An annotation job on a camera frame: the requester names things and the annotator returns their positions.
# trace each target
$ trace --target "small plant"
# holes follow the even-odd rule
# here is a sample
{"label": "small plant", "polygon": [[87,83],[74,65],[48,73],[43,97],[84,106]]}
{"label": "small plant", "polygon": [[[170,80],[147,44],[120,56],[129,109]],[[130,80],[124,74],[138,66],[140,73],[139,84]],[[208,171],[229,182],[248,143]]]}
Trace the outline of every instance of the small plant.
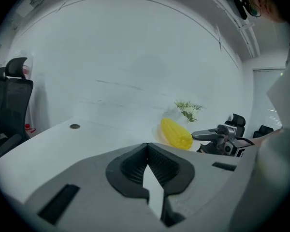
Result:
{"label": "small plant", "polygon": [[203,108],[199,105],[194,105],[190,101],[175,101],[175,105],[181,110],[183,116],[187,117],[190,122],[196,121],[196,114]]}

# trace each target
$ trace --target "yellow corn toy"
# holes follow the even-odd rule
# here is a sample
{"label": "yellow corn toy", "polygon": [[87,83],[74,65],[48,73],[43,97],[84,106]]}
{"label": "yellow corn toy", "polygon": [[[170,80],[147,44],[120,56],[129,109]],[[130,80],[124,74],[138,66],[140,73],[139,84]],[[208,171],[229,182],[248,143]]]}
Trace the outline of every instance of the yellow corn toy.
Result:
{"label": "yellow corn toy", "polygon": [[180,126],[170,118],[163,118],[161,129],[169,143],[180,149],[190,149],[192,145],[192,136],[189,131]]}

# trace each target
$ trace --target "chair armrest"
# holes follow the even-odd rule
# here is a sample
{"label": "chair armrest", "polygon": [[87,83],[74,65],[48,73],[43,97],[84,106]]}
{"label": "chair armrest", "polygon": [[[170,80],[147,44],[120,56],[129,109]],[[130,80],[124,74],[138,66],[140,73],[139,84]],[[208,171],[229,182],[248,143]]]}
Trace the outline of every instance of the chair armrest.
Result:
{"label": "chair armrest", "polygon": [[14,149],[21,141],[21,135],[15,134],[0,146],[0,157]]}

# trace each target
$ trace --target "black slot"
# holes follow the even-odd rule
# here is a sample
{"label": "black slot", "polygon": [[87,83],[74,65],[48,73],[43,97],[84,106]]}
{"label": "black slot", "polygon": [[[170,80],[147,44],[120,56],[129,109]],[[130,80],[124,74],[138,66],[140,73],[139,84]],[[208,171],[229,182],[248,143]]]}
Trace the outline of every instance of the black slot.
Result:
{"label": "black slot", "polygon": [[229,170],[229,171],[234,171],[236,169],[235,165],[226,164],[226,163],[217,162],[217,161],[213,163],[212,166],[217,167],[217,168],[222,168],[224,170]]}
{"label": "black slot", "polygon": [[47,222],[55,224],[79,189],[76,185],[65,185],[38,215]]}

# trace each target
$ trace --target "corn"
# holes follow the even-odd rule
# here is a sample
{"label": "corn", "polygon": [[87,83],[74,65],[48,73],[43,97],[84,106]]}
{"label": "corn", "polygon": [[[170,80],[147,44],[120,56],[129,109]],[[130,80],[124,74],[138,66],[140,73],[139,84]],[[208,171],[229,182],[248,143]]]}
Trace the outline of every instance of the corn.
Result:
{"label": "corn", "polygon": [[161,129],[169,143],[180,149],[190,149],[192,145],[192,136],[184,127],[178,125],[170,118],[163,118]]}

